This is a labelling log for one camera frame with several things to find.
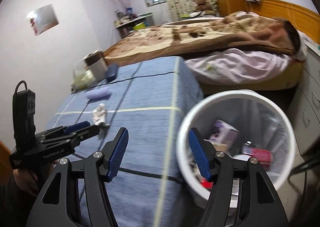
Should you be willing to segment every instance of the blue gripper pad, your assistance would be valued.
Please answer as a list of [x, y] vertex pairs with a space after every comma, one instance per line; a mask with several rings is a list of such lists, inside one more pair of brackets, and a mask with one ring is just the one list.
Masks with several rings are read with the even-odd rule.
[[77, 124], [74, 124], [74, 125], [71, 125], [69, 127], [67, 127], [63, 133], [65, 135], [70, 135], [72, 132], [75, 132], [77, 130], [81, 130], [81, 129], [84, 129], [86, 127], [89, 127], [90, 126], [90, 122], [89, 121], [83, 121], [83, 122], [79, 122]]
[[119, 167], [124, 156], [124, 152], [127, 148], [129, 141], [129, 132], [125, 129], [113, 151], [111, 158], [109, 159], [109, 171], [108, 178], [110, 181], [118, 174]]
[[209, 159], [207, 158], [195, 132], [192, 129], [189, 130], [189, 146], [192, 150], [193, 156], [196, 159], [196, 164], [198, 165], [201, 176], [210, 182], [212, 175], [210, 173]]

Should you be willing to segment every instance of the teddy bear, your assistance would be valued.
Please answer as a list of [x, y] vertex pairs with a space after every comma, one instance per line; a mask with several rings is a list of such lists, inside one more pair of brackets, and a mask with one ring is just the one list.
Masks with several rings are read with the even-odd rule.
[[206, 15], [215, 15], [216, 11], [212, 9], [210, 3], [207, 0], [193, 0], [197, 6], [194, 12], [205, 12]]

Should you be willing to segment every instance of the pink bedsheet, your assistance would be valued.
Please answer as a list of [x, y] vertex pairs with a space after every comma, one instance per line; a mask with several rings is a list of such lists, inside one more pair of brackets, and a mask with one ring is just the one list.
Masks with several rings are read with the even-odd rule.
[[253, 84], [274, 78], [288, 67], [292, 57], [236, 48], [186, 60], [197, 80], [211, 85]]

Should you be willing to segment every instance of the striped bedspread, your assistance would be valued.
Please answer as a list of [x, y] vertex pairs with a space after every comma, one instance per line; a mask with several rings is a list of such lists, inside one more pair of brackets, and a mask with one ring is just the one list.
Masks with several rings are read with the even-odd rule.
[[[106, 86], [102, 81], [95, 88]], [[71, 161], [87, 157], [113, 140], [120, 127], [129, 131], [121, 170], [106, 184], [120, 227], [179, 226], [186, 192], [176, 161], [176, 135], [186, 113], [203, 98], [201, 88], [181, 57], [163, 57], [120, 67], [108, 84], [109, 100], [88, 102], [85, 91], [69, 95], [48, 128], [87, 120], [99, 103], [108, 109], [106, 137], [81, 142]], [[79, 181], [81, 213], [90, 226], [84, 183]]]

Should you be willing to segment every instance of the person's hand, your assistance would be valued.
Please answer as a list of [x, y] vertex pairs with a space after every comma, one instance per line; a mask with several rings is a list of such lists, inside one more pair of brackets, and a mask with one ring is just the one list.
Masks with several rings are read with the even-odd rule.
[[[48, 177], [51, 172], [53, 171], [54, 169], [54, 165], [57, 164], [58, 160], [55, 160], [53, 161], [52, 163], [50, 163], [49, 167], [48, 167], [48, 174], [46, 177]], [[30, 170], [27, 170], [27, 169], [14, 169], [13, 171], [13, 177], [14, 177], [14, 180], [17, 184], [17, 186], [33, 195], [33, 196], [37, 196], [32, 190], [38, 190], [38, 187], [37, 187], [37, 176], [35, 173], [33, 173], [32, 171]]]

